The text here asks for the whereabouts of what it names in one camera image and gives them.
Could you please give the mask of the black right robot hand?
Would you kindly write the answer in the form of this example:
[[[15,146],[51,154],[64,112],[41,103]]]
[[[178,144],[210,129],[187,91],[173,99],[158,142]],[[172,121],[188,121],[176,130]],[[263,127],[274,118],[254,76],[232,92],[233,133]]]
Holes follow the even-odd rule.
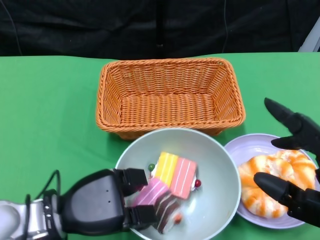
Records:
[[[293,112],[286,106],[269,98],[264,105],[270,114],[291,132],[291,136],[277,138],[271,144],[284,150],[305,150],[316,156],[320,162],[320,126],[308,116]],[[258,172],[254,182],[267,195],[288,207],[287,215],[313,225],[320,226],[320,192],[299,188],[288,180],[283,180],[269,173]]]

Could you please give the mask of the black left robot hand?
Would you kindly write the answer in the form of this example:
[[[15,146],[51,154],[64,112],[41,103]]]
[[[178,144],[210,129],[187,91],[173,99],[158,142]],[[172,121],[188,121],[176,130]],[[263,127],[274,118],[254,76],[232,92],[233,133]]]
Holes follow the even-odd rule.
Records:
[[[76,182],[63,196],[59,213],[68,234],[103,236],[157,223],[154,207],[126,206],[125,198],[147,186],[145,171],[103,169]]]

